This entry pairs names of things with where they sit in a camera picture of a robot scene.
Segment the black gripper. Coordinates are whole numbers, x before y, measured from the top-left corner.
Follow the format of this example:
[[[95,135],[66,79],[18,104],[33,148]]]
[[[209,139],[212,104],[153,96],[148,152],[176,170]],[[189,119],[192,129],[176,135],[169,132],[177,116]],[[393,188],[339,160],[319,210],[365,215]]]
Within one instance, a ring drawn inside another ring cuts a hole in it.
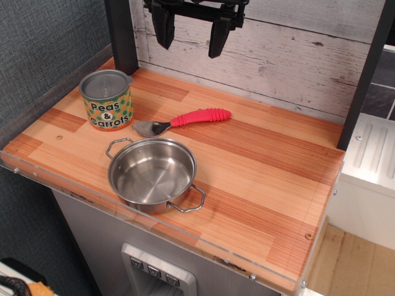
[[[230,30],[241,28],[248,1],[144,1],[152,15],[157,42],[169,49],[175,32],[175,16],[211,22],[209,57],[219,57]]]

